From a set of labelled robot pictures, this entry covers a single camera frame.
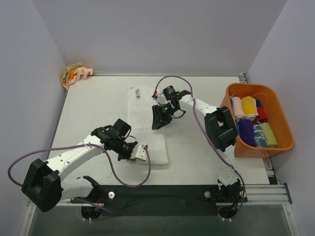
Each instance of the white cloth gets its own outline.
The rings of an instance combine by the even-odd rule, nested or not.
[[[152,98],[155,86],[128,87],[128,124],[131,135],[140,144],[148,145],[152,165],[168,165],[165,129],[152,130],[152,106],[157,102]],[[136,160],[136,164],[148,164],[148,161]]]

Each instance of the label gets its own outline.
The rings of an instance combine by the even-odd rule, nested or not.
[[[140,99],[140,90],[136,89],[136,99]]]

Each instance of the white tabletop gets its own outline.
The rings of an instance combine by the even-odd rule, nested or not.
[[[95,128],[114,124],[121,118],[127,121],[127,87],[152,86],[161,76],[93,76],[70,86],[58,124],[53,147],[75,145]],[[191,82],[194,96],[219,106],[226,87],[238,83],[238,77],[185,77]],[[160,87],[173,85],[176,90],[189,90],[179,79],[165,79]],[[191,107],[181,119],[165,127],[168,166],[153,166],[146,184],[217,184],[221,161],[211,149],[193,118]],[[50,158],[61,152],[50,153]],[[129,184],[141,182],[147,165],[132,165],[117,161],[117,154],[109,152],[117,175]],[[269,184],[262,159],[236,158],[235,168],[245,184]],[[94,157],[72,172],[67,178],[89,175],[99,184],[119,184],[111,173],[105,154]]]

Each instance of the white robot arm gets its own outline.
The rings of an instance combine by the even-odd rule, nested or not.
[[[195,101],[196,101],[196,106],[195,106],[196,109],[199,112],[201,112],[204,116],[217,111],[218,107],[209,105],[209,104],[207,104],[207,103],[205,103],[199,99],[196,99]],[[193,106],[192,97],[190,95],[185,95],[180,100],[180,103],[186,103],[186,104]],[[230,146],[225,148],[225,151],[221,151],[220,149],[218,149],[218,151],[221,153],[221,155],[226,160],[226,162],[233,165],[233,166],[235,163],[234,148],[235,148],[234,146],[230,145]],[[232,170],[232,168],[225,165],[222,162],[221,171],[219,173],[219,182],[220,182],[219,187],[221,186],[221,184],[224,186],[232,185],[235,182],[237,182],[237,180],[238,180],[238,177],[237,177],[236,173]]]
[[[83,163],[103,153],[100,147],[118,153],[118,160],[147,159],[145,145],[125,141],[127,132],[130,131],[131,127],[118,119],[113,126],[95,129],[74,149],[44,162],[40,159],[33,161],[22,185],[22,192],[42,212],[50,210],[61,200],[87,197],[94,188],[91,177],[83,176],[74,180],[65,178]]]
[[[173,86],[165,88],[163,95],[169,102],[152,107],[153,130],[169,124],[173,118],[173,114],[181,110],[180,104],[188,104],[190,106],[194,104],[190,92],[186,90],[181,92],[175,91]],[[227,108],[212,106],[199,99],[195,99],[195,102],[195,108],[205,116],[205,128],[208,137],[215,144],[225,161],[234,165],[234,144],[236,142],[237,129],[230,111]],[[219,188],[222,185],[232,186],[238,181],[238,176],[230,166],[222,163],[218,180]]]

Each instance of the white wall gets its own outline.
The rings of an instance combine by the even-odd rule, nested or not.
[[[31,0],[3,0],[0,6],[0,231],[16,236],[27,198],[7,177],[19,156],[49,147],[64,90],[59,82],[65,63]],[[14,177],[23,182],[29,161]]]
[[[286,0],[33,0],[66,63],[105,74],[247,72]]]
[[[288,0],[249,70],[273,88],[295,136],[292,151],[272,158],[287,183],[301,235],[315,231],[315,1]]]

